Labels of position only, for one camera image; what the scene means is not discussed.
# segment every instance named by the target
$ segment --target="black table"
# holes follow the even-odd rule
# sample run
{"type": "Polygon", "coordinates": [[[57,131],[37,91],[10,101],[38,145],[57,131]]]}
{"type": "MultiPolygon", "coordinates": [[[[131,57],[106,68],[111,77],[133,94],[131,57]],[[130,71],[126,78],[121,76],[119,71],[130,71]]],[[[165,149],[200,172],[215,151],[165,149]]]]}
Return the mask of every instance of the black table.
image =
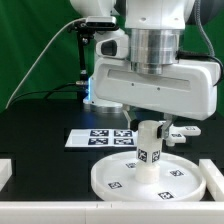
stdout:
{"type": "MultiPolygon", "coordinates": [[[[162,114],[137,112],[142,120],[161,120],[162,114]]],[[[179,118],[178,126],[197,125],[202,134],[164,152],[195,163],[212,159],[224,171],[224,118],[206,121],[179,118]]],[[[0,114],[0,158],[11,158],[13,175],[0,192],[0,201],[95,201],[90,170],[99,159],[134,148],[67,150],[71,129],[126,129],[123,114],[84,111],[74,100],[23,100],[0,114]]]]}

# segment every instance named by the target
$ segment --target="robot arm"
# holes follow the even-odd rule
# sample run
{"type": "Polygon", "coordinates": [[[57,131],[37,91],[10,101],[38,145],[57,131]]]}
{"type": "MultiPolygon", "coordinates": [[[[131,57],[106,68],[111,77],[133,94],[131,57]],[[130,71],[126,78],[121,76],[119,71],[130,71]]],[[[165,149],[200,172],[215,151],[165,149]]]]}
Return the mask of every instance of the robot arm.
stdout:
{"type": "MultiPolygon", "coordinates": [[[[70,1],[85,16],[108,16],[119,2],[94,0],[93,7],[92,0],[91,4],[70,1]]],[[[219,65],[176,59],[195,0],[120,2],[126,5],[128,35],[97,43],[100,58],[91,78],[94,94],[103,100],[198,120],[211,116],[216,110],[219,65]],[[116,49],[115,54],[104,53],[109,46],[116,49]]]]}

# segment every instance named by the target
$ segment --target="white panel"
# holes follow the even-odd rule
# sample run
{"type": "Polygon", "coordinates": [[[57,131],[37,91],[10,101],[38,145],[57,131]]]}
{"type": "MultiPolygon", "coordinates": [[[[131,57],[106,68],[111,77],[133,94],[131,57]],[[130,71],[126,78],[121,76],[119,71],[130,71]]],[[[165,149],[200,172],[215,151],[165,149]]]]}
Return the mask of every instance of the white panel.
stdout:
{"type": "Polygon", "coordinates": [[[10,159],[0,159],[0,191],[12,175],[12,165],[10,159]]]}
{"type": "Polygon", "coordinates": [[[199,166],[212,197],[215,201],[224,201],[224,177],[222,173],[210,159],[200,160],[199,166]]]}

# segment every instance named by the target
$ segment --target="green backdrop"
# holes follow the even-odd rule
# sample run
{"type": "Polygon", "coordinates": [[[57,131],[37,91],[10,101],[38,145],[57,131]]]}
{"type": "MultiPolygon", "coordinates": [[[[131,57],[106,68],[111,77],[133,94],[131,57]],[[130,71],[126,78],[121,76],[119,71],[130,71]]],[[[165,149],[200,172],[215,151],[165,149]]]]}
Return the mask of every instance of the green backdrop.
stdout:
{"type": "MultiPolygon", "coordinates": [[[[61,27],[78,16],[69,0],[0,0],[0,111],[50,39],[61,27]]],[[[222,61],[223,22],[224,11],[205,26],[216,56],[222,61]]],[[[184,48],[207,52],[194,26],[186,28],[184,48]]],[[[85,53],[87,68],[91,74],[93,45],[85,53]]],[[[76,35],[65,31],[41,59],[20,93],[50,90],[76,81],[79,76],[78,60],[76,35]]],[[[224,82],[218,87],[217,109],[224,115],[224,82]]]]}

